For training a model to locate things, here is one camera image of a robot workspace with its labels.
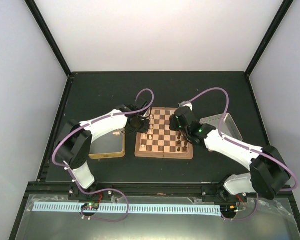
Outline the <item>white chess bishop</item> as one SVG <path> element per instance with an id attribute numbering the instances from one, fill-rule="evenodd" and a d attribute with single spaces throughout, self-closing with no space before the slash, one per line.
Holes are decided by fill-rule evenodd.
<path id="1" fill-rule="evenodd" d="M 147 135 L 146 135 L 145 133 L 143 133 L 142 136 L 141 136 L 141 138 L 142 138 L 143 140 L 146 140 L 146 139 L 147 139 Z"/>

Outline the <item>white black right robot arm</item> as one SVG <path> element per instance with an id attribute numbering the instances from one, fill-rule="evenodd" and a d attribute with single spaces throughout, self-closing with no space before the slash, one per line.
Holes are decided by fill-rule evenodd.
<path id="1" fill-rule="evenodd" d="M 170 130 L 181 133 L 192 145 L 222 154 L 249 171 L 229 176 L 218 187 L 218 198 L 224 202 L 243 193 L 272 200 L 292 177 L 275 147 L 253 146 L 230 137 L 213 125 L 201 123 L 188 106 L 178 108 L 169 121 Z"/>

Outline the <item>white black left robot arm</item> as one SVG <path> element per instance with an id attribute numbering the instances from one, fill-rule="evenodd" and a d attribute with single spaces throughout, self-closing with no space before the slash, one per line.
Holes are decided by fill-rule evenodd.
<path id="1" fill-rule="evenodd" d="M 96 178 L 92 174 L 88 160 L 91 146 L 103 136 L 132 127 L 132 119 L 144 121 L 144 116 L 153 101 L 147 102 L 137 97 L 130 105 L 119 105 L 112 111 L 86 121 L 69 121 L 59 135 L 51 160 L 63 167 L 78 185 L 79 193 L 87 200 L 98 192 Z"/>

